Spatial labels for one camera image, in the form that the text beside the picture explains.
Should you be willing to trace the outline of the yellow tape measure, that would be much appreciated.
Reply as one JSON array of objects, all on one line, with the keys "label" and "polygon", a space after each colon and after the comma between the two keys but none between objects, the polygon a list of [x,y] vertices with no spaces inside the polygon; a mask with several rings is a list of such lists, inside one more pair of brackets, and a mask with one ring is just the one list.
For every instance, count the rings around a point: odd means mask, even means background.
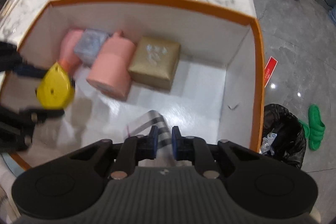
[{"label": "yellow tape measure", "polygon": [[75,81],[55,63],[42,78],[36,96],[45,109],[66,109],[75,96]]}]

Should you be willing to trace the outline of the gold square gift box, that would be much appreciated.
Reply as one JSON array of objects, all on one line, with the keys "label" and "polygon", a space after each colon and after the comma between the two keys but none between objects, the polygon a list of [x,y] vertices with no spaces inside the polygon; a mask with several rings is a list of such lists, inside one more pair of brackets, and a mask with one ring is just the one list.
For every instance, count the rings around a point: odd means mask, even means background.
[{"label": "gold square gift box", "polygon": [[144,36],[137,44],[128,72],[137,83],[169,90],[180,52],[178,42]]}]

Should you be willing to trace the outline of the small pink cup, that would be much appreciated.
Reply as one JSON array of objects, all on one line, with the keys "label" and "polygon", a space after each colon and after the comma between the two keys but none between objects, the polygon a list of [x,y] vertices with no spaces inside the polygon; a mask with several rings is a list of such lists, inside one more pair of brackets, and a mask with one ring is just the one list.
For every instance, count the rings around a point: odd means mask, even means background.
[{"label": "small pink cup", "polygon": [[82,64],[81,59],[75,54],[74,49],[83,35],[83,30],[69,30],[60,45],[59,65],[70,76],[73,76]]}]

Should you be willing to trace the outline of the clear plastic box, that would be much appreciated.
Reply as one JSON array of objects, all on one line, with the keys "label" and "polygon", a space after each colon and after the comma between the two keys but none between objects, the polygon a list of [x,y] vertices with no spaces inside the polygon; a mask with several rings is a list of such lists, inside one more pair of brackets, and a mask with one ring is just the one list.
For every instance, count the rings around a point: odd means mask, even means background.
[{"label": "clear plastic box", "polygon": [[74,53],[84,65],[91,67],[108,38],[108,32],[86,29],[74,47]]}]

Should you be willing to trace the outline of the pink cylindrical bottle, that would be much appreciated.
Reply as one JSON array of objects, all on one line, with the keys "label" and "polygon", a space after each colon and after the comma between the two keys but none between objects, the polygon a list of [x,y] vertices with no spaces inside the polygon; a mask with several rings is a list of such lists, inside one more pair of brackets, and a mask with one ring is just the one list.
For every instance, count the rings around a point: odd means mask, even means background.
[{"label": "pink cylindrical bottle", "polygon": [[87,76],[87,82],[103,94],[126,99],[131,86],[128,67],[134,55],[135,44],[124,37],[121,30],[106,40]]}]

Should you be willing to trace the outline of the large orange storage box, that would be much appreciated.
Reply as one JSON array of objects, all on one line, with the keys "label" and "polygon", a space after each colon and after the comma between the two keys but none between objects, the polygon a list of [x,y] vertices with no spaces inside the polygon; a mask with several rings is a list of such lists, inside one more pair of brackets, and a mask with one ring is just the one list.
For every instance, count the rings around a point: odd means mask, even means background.
[{"label": "large orange storage box", "polygon": [[75,97],[63,117],[35,128],[11,158],[28,170],[98,140],[145,134],[144,115],[215,144],[253,151],[261,143],[263,39],[258,20],[193,0],[52,0],[18,42],[19,53],[50,68],[71,31],[108,35],[94,61],[74,67]]}]

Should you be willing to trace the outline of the black trash bag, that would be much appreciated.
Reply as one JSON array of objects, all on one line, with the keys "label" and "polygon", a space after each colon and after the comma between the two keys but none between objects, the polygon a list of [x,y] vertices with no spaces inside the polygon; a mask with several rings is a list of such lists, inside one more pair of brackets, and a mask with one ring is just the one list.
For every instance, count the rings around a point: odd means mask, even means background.
[{"label": "black trash bag", "polygon": [[305,151],[305,132],[298,118],[284,106],[266,105],[259,153],[301,169]]}]

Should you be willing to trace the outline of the red paper sign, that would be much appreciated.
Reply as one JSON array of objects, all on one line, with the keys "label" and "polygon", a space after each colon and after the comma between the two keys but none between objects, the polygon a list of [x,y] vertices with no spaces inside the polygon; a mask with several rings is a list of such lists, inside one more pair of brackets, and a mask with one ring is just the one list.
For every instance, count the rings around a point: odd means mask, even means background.
[{"label": "red paper sign", "polygon": [[270,78],[272,77],[272,74],[274,73],[274,70],[277,66],[278,61],[274,57],[270,57],[265,69],[264,69],[264,87],[268,85],[268,82]]}]

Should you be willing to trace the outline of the green slipper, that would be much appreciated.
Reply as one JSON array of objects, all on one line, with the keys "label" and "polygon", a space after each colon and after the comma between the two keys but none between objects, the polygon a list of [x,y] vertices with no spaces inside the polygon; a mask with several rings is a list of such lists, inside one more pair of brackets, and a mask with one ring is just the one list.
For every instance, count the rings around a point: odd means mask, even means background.
[{"label": "green slipper", "polygon": [[310,105],[308,109],[308,123],[302,120],[299,120],[299,123],[302,125],[309,149],[317,151],[321,146],[326,130],[319,107],[315,104]]}]

